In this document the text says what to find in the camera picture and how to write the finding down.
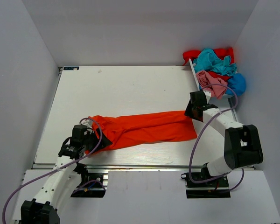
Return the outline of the orange t-shirt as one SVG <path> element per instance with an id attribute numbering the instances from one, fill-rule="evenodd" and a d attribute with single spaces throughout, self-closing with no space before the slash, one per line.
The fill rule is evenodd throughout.
<path id="1" fill-rule="evenodd" d="M 140 144 L 180 142 L 197 138 L 191 118 L 184 111 L 158 112 L 120 117 L 92 117 L 96 122 L 92 129 L 100 138 L 100 131 L 112 141 L 112 145 L 94 153 L 111 151 Z"/>

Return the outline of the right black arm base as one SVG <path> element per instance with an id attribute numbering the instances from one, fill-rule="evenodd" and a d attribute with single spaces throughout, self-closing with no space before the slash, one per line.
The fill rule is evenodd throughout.
<path id="1" fill-rule="evenodd" d="M 190 180 L 189 173 L 181 174 L 185 181 L 187 199 L 212 199 L 230 198 L 227 176 L 221 176 L 215 180 L 203 183 L 194 183 Z"/>

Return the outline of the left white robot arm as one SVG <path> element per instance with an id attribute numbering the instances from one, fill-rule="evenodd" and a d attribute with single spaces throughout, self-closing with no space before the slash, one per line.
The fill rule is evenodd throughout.
<path id="1" fill-rule="evenodd" d="M 49 173 L 35 178 L 47 180 L 31 200 L 21 206 L 22 224 L 58 224 L 60 213 L 70 197 L 90 185 L 99 185 L 106 191 L 103 182 L 91 179 L 87 167 L 80 161 L 97 152 L 102 146 L 101 127 L 94 130 L 84 122 L 75 125 L 72 134 L 63 143 L 56 163 Z"/>

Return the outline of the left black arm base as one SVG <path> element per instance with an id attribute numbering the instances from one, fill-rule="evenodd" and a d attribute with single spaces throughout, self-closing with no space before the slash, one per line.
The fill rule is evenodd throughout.
<path id="1" fill-rule="evenodd" d="M 103 198 L 107 190 L 108 174 L 90 171 L 85 165 L 78 164 L 74 169 L 81 176 L 81 183 L 71 194 L 73 198 Z"/>

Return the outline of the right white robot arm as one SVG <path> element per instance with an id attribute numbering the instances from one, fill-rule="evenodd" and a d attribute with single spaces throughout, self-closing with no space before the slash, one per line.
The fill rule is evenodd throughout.
<path id="1" fill-rule="evenodd" d="M 260 164 L 264 156 L 259 138 L 259 132 L 254 125 L 243 125 L 234 121 L 214 104 L 210 104 L 205 91 L 190 93 L 185 116 L 204 123 L 189 159 L 189 180 L 194 184 L 204 183 L 214 185 L 219 178 L 237 168 Z M 199 140 L 207 127 L 211 126 L 224 137 L 224 154 L 201 168 L 198 179 L 192 176 L 192 162 Z"/>

